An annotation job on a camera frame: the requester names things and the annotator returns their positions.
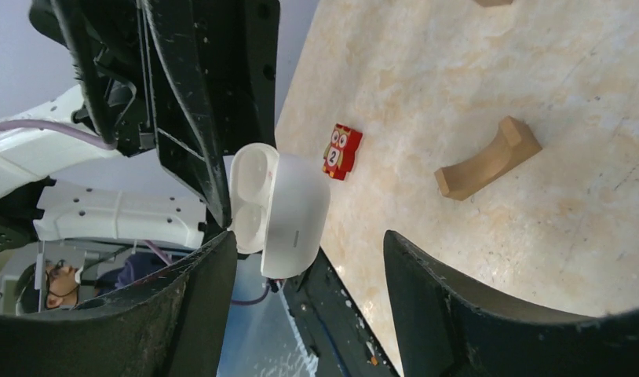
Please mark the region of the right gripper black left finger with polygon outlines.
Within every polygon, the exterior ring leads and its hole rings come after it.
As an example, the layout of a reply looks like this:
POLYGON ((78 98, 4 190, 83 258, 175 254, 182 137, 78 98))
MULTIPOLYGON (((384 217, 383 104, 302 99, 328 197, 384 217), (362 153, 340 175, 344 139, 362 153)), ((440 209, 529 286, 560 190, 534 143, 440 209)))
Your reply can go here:
POLYGON ((227 231, 74 309, 0 315, 0 376, 214 376, 236 268, 227 231))

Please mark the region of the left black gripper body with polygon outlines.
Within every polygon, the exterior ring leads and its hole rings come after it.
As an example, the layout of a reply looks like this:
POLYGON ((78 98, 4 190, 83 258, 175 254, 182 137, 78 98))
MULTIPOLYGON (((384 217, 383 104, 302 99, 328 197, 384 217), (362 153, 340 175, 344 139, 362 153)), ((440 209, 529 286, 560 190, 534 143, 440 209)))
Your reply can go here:
POLYGON ((31 25, 73 58, 82 103, 71 122, 124 156, 154 148, 148 121, 140 20, 135 1, 33 1, 31 25))

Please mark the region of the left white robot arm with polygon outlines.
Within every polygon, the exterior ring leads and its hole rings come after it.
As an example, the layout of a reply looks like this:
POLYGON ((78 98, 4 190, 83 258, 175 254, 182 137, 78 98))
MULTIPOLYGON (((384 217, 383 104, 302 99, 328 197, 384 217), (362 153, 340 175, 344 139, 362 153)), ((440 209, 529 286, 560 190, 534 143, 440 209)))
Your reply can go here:
POLYGON ((0 119, 0 250, 138 240, 196 249, 232 223, 229 158, 275 145, 277 1, 33 1, 31 25, 71 54, 78 84, 0 119), (55 178, 154 151, 192 196, 55 178))

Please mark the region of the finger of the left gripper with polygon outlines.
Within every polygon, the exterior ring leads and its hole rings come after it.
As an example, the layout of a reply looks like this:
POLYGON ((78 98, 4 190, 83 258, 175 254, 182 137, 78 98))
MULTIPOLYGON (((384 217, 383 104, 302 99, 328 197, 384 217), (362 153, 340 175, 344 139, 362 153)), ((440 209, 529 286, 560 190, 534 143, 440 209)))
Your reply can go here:
POLYGON ((196 1, 195 36, 223 152, 275 145, 277 1, 196 1))

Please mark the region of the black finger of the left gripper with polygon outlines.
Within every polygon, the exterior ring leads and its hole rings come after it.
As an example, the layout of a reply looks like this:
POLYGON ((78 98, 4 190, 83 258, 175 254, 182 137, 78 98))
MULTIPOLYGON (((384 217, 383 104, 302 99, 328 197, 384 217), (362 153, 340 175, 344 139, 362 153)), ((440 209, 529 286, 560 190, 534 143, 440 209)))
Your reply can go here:
POLYGON ((232 222, 223 149, 208 90, 203 81, 191 1, 145 1, 155 52, 183 116, 170 120, 159 134, 164 169, 204 202, 217 227, 232 222))

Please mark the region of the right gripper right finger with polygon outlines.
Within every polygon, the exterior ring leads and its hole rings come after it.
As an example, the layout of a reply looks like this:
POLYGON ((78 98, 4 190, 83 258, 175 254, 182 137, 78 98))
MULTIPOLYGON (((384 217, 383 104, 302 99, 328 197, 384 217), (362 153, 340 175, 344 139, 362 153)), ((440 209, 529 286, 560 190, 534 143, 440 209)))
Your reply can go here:
POLYGON ((406 376, 639 376, 639 309, 587 317, 516 298, 383 239, 406 376))

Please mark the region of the white earbud charging case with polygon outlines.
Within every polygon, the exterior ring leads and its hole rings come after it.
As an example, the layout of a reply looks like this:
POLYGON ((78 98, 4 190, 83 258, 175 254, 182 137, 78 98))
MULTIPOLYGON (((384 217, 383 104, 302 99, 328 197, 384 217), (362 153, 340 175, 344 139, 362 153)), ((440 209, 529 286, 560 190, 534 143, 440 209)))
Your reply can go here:
POLYGON ((262 276, 289 279, 311 266, 330 206, 330 186, 313 163, 249 144, 233 156, 228 189, 237 251, 261 253, 262 276))

